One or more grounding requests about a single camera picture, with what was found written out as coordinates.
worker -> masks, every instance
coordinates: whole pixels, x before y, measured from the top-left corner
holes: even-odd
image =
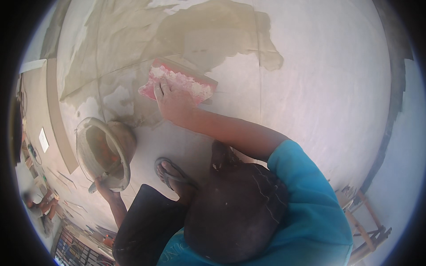
[[[210,176],[200,187],[159,158],[154,170],[179,200],[143,184],[128,212],[120,193],[96,179],[119,228],[113,255],[120,266],[347,264],[349,224],[332,187],[296,142],[198,109],[189,92],[169,88],[164,78],[154,93],[164,119],[215,139]],[[268,169],[243,163],[233,149]]]
[[[49,201],[49,197],[52,195],[52,191],[50,189],[47,190],[46,195],[44,195],[43,199],[40,203],[34,203],[31,197],[30,192],[24,192],[23,201],[27,206],[28,210],[30,210],[30,216],[33,220],[41,219],[44,229],[44,237],[48,238],[52,235],[53,231],[53,222],[52,219],[56,213],[56,206],[58,205],[58,200],[53,198]]]

seated person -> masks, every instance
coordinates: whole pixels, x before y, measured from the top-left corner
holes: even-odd
[[[272,129],[198,109],[191,95],[155,84],[163,117],[216,139],[204,187],[167,158],[154,170],[178,196],[143,184],[128,213],[95,180],[119,228],[113,255],[133,265],[346,265],[352,234],[330,184],[302,148]],[[268,163],[243,163],[232,148]]]
[[[49,201],[49,197],[51,195],[52,195],[52,191],[48,189],[46,195],[44,195],[41,202],[37,204],[33,202],[31,193],[25,192],[23,194],[23,200],[25,202],[25,205],[30,210],[32,217],[34,219],[38,219],[41,217],[41,222],[43,224],[46,238],[50,237],[50,235],[52,234],[52,230],[53,230],[52,219],[55,216],[56,206],[58,205],[58,201],[55,198]]]

concrete floor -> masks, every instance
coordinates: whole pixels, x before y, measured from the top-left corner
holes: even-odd
[[[74,153],[74,130],[86,117],[117,120],[133,128],[138,145],[130,164],[130,186],[122,192],[127,207],[143,183],[177,199],[155,175],[156,158],[169,157],[203,182],[211,157],[212,139],[162,121],[155,101],[138,94],[157,56],[218,81],[211,104],[200,108],[287,135],[302,146],[335,190],[346,185],[359,188],[369,172],[386,126],[391,82],[386,38],[373,2],[234,2],[240,4],[71,1],[57,60],[64,126]],[[220,25],[206,20],[196,29],[190,29],[192,20],[182,21],[192,17],[185,14],[214,13],[218,7],[236,19],[222,19]],[[163,31],[170,21],[184,23],[182,40]],[[168,37],[171,48],[165,42]],[[176,48],[178,42],[182,47]],[[102,226],[116,232],[109,206],[99,193],[87,193],[91,181],[81,169],[69,178],[77,189],[57,191],[62,199],[87,210],[73,214],[71,221],[81,228]]]

black shorts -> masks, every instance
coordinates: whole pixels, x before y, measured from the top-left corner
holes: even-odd
[[[187,207],[143,184],[112,247],[121,266],[156,265],[170,238],[184,226]]]

flip-flop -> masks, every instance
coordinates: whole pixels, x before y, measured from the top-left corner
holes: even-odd
[[[164,172],[164,175],[163,175],[163,180],[164,180],[164,183],[166,183],[166,185],[171,189],[171,190],[173,190],[172,189],[172,187],[170,186],[170,184],[169,184],[169,178],[171,178],[171,179],[173,179],[173,180],[176,180],[176,181],[178,181],[178,182],[182,182],[182,183],[187,183],[187,184],[189,184],[189,185],[191,185],[191,186],[193,186],[194,188],[196,188],[196,189],[198,189],[198,184],[197,184],[197,182],[195,182],[192,178],[190,178],[189,176],[187,176],[186,174],[185,174],[185,172],[179,167],[179,166],[177,166],[177,165],[175,165],[174,163],[172,163],[172,161],[170,161],[169,159],[167,159],[167,158],[164,158],[164,157],[160,157],[160,158],[158,158],[156,161],[155,161],[155,163],[154,163],[154,171],[155,171],[155,173],[157,174],[157,176],[158,177],[160,177],[160,175],[158,174],[158,165],[160,165],[162,162],[164,162],[164,161],[166,161],[166,162],[168,162],[168,163],[170,163],[171,165],[172,165],[172,167],[174,168],[174,169],[176,169],[180,174],[181,174],[181,176],[182,177],[175,177],[175,176],[173,176],[173,175],[171,175],[171,174],[169,174],[167,171],[165,171]]]

